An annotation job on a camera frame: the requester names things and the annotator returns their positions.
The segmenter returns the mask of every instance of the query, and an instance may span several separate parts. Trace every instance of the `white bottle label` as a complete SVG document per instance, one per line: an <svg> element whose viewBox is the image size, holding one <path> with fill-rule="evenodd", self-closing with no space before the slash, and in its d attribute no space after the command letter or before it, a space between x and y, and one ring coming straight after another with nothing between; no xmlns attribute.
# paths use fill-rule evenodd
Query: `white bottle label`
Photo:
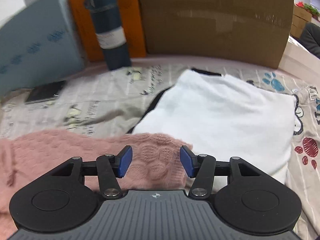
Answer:
<svg viewBox="0 0 320 240"><path fill-rule="evenodd" d="M96 33L98 42L103 49L114 49L127 42L122 27L116 28L110 32Z"/></svg>

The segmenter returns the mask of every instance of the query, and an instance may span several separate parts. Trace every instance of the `pink knitted sweater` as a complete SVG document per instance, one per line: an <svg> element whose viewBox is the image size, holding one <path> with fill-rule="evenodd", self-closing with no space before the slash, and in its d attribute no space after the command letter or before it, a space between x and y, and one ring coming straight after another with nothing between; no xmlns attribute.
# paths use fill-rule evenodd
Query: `pink knitted sweater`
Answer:
<svg viewBox="0 0 320 240"><path fill-rule="evenodd" d="M9 214L13 194L67 159L81 156L83 161L93 161L131 145L133 159L125 177L118 179L121 188L179 189L186 183L179 159L184 144L164 134L94 139L66 130L44 130L14 141L0 139L0 239L16 231ZM86 177L85 185L99 190L97 177Z"/></svg>

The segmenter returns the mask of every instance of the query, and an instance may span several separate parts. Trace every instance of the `white towel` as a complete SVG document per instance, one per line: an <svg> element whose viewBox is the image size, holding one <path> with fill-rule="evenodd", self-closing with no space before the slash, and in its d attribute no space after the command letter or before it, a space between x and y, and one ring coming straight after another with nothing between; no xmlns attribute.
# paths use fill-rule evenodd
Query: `white towel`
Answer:
<svg viewBox="0 0 320 240"><path fill-rule="evenodd" d="M217 161L239 156L284 183L294 130L295 98L233 76L186 70L133 133L166 133ZM227 185L216 177L213 189Z"/></svg>

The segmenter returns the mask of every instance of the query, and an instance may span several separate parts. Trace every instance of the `light blue box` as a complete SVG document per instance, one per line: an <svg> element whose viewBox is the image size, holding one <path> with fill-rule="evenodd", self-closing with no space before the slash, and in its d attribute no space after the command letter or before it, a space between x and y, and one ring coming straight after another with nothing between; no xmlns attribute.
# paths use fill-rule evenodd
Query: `light blue box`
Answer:
<svg viewBox="0 0 320 240"><path fill-rule="evenodd" d="M0 96L83 68L67 0L37 0L0 29Z"/></svg>

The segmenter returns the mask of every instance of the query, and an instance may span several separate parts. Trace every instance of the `red paw print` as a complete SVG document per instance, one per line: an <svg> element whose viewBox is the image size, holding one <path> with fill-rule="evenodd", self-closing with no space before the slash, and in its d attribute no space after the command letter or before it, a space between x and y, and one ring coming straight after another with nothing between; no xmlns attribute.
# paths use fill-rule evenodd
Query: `red paw print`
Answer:
<svg viewBox="0 0 320 240"><path fill-rule="evenodd" d="M303 153L303 150L305 151L305 153L310 156L311 158L314 158L318 155L318 146L315 140L313 140L312 138L304 138L302 141L303 144L303 149L300 146L295 147L295 151L299 154ZM302 163L304 165L308 164L308 157L307 156L303 156L302 158ZM315 160L311 160L311 165L313 166L314 169L316 169L317 167L317 162Z"/></svg>

